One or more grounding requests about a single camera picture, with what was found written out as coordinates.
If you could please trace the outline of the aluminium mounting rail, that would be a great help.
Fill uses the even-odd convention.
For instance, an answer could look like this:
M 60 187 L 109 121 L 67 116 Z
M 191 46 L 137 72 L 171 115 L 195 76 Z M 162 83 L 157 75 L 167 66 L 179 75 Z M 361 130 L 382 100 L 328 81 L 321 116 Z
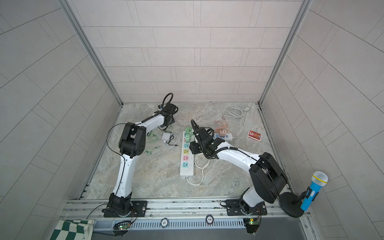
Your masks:
M 237 208 L 237 197 L 216 198 L 160 198 L 160 199 L 133 199 L 134 210 L 128 215 L 105 217 L 103 209 L 107 207 L 108 200 L 69 200 L 66 202 L 59 218 L 63 220 L 160 220 L 168 219 L 205 219 L 207 215 L 214 218 L 258 217 L 262 212 L 265 217 L 287 217 L 281 209 L 279 201 L 273 204 L 260 203 L 251 215 Z

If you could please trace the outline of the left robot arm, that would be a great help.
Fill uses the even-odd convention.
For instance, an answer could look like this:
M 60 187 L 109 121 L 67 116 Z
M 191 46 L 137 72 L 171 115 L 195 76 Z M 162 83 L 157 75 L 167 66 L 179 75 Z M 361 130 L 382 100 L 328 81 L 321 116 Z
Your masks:
M 104 217 L 126 217 L 133 213 L 132 184 L 139 156 L 145 151 L 147 134 L 159 127 L 168 127 L 175 122 L 174 114 L 178 107 L 171 103 L 173 93 L 167 94 L 160 108 L 153 115 L 137 123 L 124 123 L 124 129 L 119 141 L 121 165 L 117 183 L 110 194 L 107 207 L 102 210 Z

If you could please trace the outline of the blue toy microphone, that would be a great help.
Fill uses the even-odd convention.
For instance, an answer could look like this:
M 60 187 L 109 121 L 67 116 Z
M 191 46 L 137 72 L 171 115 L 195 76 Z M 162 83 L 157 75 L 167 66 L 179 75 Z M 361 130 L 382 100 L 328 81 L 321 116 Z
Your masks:
M 328 183 L 328 176 L 321 172 L 316 171 L 312 174 L 311 184 L 304 193 L 304 198 L 301 204 L 301 210 L 307 211 L 311 203 L 314 201 L 316 196 L 322 187 Z

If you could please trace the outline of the long multicolour power strip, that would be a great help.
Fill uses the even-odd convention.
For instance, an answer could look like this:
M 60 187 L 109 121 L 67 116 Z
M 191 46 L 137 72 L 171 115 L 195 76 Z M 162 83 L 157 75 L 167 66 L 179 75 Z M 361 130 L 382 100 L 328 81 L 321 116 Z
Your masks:
M 182 140 L 182 151 L 181 151 L 181 165 L 180 165 L 180 176 L 183 179 L 192 177 L 194 175 L 194 154 L 190 150 L 190 143 L 185 142 L 185 134 L 188 134 L 186 131 L 183 131 L 183 140 Z

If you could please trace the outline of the green checkered cloth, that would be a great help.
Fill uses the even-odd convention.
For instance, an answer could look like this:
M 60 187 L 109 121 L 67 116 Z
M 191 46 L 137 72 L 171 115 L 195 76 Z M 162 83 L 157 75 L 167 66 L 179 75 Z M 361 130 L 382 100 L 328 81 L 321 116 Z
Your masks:
M 59 220 L 50 240 L 91 240 L 94 220 Z

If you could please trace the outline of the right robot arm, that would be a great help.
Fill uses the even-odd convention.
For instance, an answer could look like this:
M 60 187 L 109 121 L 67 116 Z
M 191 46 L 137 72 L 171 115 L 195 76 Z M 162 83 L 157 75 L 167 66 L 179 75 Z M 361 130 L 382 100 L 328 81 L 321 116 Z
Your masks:
M 191 120 L 196 142 L 190 144 L 193 154 L 203 154 L 208 160 L 217 159 L 227 161 L 246 172 L 249 172 L 253 186 L 248 188 L 233 206 L 245 215 L 259 211 L 260 203 L 273 204 L 280 198 L 280 193 L 288 183 L 288 178 L 275 158 L 265 152 L 262 155 L 247 153 L 236 148 L 223 139 L 214 139 L 214 130 L 200 127 L 195 120 Z

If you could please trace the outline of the black round microphone stand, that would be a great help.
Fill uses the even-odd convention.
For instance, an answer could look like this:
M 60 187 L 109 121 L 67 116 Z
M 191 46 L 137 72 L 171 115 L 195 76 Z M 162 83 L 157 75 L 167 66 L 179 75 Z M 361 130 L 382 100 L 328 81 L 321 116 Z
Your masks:
M 279 204 L 281 209 L 290 217 L 300 218 L 306 210 L 302 209 L 305 193 L 302 192 L 299 196 L 285 192 L 279 196 Z

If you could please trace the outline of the red card box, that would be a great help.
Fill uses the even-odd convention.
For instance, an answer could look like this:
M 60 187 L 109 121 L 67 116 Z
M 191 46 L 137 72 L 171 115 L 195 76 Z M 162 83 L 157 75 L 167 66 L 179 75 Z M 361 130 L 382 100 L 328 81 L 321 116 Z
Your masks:
M 252 139 L 252 140 L 255 140 L 255 141 L 258 141 L 260 142 L 261 141 L 261 138 L 262 138 L 262 134 L 260 133 L 257 133 L 255 131 L 252 131 L 252 130 L 249 130 L 248 134 L 247 134 L 247 137 Z

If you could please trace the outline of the pink charger plug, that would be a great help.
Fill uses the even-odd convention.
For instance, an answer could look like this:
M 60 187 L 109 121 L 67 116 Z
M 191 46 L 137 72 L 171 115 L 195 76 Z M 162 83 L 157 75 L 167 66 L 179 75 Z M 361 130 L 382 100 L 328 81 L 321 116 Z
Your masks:
M 227 131 L 225 129 L 216 129 L 216 133 L 221 138 L 223 138 L 227 135 Z

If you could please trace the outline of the short blue power strip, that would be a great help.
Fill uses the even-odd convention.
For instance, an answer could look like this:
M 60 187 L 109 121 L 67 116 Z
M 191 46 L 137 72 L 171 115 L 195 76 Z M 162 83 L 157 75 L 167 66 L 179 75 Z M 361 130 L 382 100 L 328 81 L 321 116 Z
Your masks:
M 224 134 L 220 135 L 219 133 L 215 133 L 213 138 L 214 139 L 220 138 L 220 139 L 225 140 L 226 142 L 232 142 L 233 141 L 233 135 L 231 133 L 226 133 L 225 135 Z

